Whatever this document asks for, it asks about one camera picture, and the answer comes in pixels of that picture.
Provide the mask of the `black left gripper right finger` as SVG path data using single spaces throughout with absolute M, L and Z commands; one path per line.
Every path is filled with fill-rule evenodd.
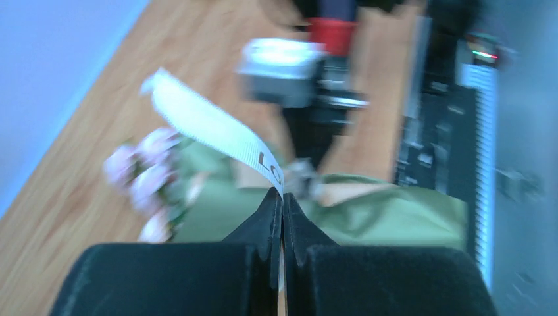
M 451 248 L 341 246 L 291 194 L 283 206 L 288 315 L 495 315 L 480 271 Z

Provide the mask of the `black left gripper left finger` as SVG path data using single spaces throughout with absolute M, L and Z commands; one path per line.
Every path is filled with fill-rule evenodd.
M 220 242 L 104 243 L 67 274 L 52 315 L 276 315 L 282 198 Z

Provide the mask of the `green and peach wrapping paper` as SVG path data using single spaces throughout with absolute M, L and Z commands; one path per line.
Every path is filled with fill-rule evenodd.
M 180 150 L 180 175 L 195 192 L 174 242 L 216 242 L 251 216 L 270 188 L 257 171 L 200 143 Z M 339 244 L 463 250 L 468 209 L 460 199 L 354 174 L 325 174 L 304 214 Z

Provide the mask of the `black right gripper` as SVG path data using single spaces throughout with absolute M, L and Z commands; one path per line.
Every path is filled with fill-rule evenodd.
M 287 124 L 297 159 L 309 159 L 317 170 L 333 144 L 334 136 L 351 124 L 347 106 L 313 104 L 308 107 L 283 107 L 282 117 Z

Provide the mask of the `pink fake flower bunch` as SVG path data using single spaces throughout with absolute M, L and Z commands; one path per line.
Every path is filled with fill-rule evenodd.
M 122 144 L 103 163 L 107 182 L 125 193 L 134 210 L 147 218 L 140 242 L 171 240 L 199 194 L 194 179 L 180 176 L 183 143 L 177 131 L 158 128 L 136 145 Z

